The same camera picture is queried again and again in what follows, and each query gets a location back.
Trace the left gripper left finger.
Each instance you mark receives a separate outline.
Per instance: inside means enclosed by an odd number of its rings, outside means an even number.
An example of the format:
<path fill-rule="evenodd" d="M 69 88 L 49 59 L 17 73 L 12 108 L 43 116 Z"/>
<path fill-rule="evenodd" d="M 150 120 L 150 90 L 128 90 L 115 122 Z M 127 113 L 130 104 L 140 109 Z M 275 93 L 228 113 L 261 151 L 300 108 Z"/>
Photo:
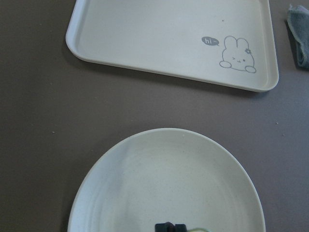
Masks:
<path fill-rule="evenodd" d="M 172 231 L 172 224 L 171 223 L 157 223 L 154 226 L 155 232 L 170 232 Z"/>

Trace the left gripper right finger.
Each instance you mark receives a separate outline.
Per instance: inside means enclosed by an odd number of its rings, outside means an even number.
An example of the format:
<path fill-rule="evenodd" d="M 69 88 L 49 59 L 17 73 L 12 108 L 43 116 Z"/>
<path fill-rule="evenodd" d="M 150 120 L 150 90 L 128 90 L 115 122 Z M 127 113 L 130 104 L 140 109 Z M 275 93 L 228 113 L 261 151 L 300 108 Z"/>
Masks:
<path fill-rule="evenodd" d="M 187 232 L 187 227 L 185 224 L 175 224 L 174 231 L 175 232 Z"/>

